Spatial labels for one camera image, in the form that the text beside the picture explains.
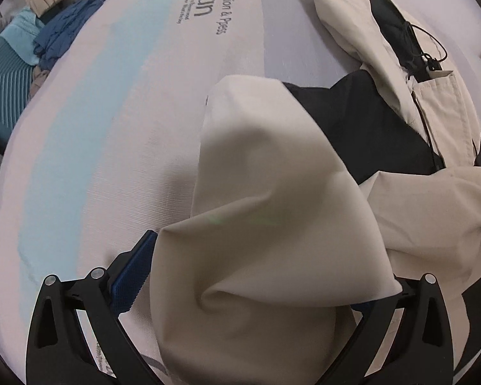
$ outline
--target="dark blue garment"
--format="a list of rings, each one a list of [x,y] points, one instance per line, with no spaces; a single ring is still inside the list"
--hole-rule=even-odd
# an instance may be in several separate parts
[[[105,0],[78,0],[65,8],[41,29],[34,40],[34,53],[39,67],[52,70],[59,58],[70,48],[86,21]]]

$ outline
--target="bed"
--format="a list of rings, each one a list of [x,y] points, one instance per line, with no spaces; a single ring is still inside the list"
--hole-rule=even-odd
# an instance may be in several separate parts
[[[395,1],[444,43],[481,119],[476,0]],[[186,3],[108,0],[12,133],[0,168],[0,354],[22,381],[30,317],[46,275],[85,276],[147,229],[188,217],[214,83],[250,74],[330,87],[359,67],[322,27],[313,0],[238,0],[222,44],[213,43],[214,20],[186,21]],[[164,380],[147,286],[120,320]],[[478,355],[481,346],[474,346],[463,366]]]

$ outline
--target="blue gripper pad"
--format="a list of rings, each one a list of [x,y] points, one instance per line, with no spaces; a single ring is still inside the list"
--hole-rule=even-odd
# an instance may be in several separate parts
[[[148,230],[130,252],[119,254],[107,271],[111,276],[111,311],[119,316],[132,308],[151,270],[157,233]]]

